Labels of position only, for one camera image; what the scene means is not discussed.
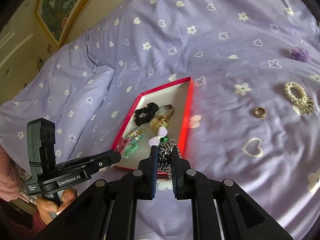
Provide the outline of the pink sleeved left forearm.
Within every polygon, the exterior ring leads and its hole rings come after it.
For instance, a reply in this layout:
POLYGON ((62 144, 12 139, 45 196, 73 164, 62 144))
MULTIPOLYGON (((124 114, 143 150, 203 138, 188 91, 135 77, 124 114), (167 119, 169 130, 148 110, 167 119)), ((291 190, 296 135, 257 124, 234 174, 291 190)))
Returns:
POLYGON ((10 202, 20 198, 28 202, 20 192, 20 178, 15 163, 1 147, 1 199, 10 202))

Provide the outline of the person's left hand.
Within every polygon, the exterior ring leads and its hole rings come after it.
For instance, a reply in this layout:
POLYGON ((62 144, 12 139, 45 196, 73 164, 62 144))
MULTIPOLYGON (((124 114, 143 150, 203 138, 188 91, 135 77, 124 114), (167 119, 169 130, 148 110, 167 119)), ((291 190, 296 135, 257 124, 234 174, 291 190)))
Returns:
POLYGON ((41 220, 48 225, 53 219, 51 213, 60 214, 66 209, 75 199, 77 193, 73 188, 65 189, 61 195, 62 202, 60 205, 44 198, 37 198, 36 207, 38 209, 41 220))

